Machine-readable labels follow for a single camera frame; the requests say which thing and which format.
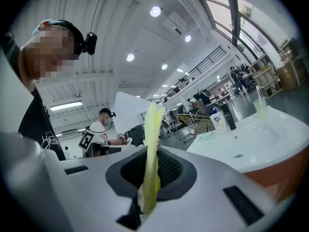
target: floor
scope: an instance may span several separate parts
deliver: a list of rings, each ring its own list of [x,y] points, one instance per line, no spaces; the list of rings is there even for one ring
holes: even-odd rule
[[[253,91],[247,96],[239,95],[232,100],[241,119],[256,113],[253,105],[253,102],[256,99],[258,99],[257,92]],[[266,103],[267,105],[287,113],[309,125],[309,81],[304,82],[301,87],[296,90],[281,91],[278,95],[266,99]],[[193,141],[194,138],[183,143],[173,135],[166,139],[160,139],[159,145],[187,150]]]

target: white shirt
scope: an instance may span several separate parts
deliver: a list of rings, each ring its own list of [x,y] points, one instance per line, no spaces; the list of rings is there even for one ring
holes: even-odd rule
[[[98,120],[95,120],[91,126],[90,126],[90,132],[93,133],[93,134],[96,134],[98,136],[102,135],[102,134],[105,134],[106,137],[107,137],[107,134],[106,132],[103,132],[105,131],[105,127],[102,125],[102,123]]]
[[[64,150],[63,153],[64,153],[64,156],[66,157],[66,160],[69,160],[69,159],[70,159],[70,153],[69,153],[69,151]]]

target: yellow cloth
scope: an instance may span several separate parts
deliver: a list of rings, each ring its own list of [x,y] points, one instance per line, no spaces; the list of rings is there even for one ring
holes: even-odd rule
[[[158,176],[158,158],[156,155],[157,143],[164,109],[157,111],[157,105],[151,103],[145,117],[145,145],[147,149],[147,160],[145,167],[144,182],[142,186],[141,211],[150,214],[156,204],[156,194],[160,187]]]

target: ceiling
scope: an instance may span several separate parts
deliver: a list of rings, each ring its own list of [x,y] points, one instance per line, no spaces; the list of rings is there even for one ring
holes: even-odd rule
[[[162,9],[159,17],[150,16],[155,5]],[[163,26],[172,12],[185,22],[183,35]],[[98,36],[93,56],[81,54],[73,66],[36,83],[56,134],[89,126],[102,107],[114,103],[118,91],[145,98],[157,90],[177,68],[165,72],[161,66],[186,44],[184,35],[198,33],[207,42],[211,28],[198,0],[30,0],[11,26],[16,43],[25,44],[47,18],[72,22],[84,37],[90,31]],[[128,53],[134,61],[126,61]],[[73,101],[83,105],[49,109]]]

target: white sink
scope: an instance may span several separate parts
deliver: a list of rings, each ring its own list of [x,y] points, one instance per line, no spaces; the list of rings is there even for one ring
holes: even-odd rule
[[[201,134],[187,151],[246,173],[284,161],[309,145],[309,126],[270,106],[267,113],[267,119],[254,114],[237,122],[235,130]]]

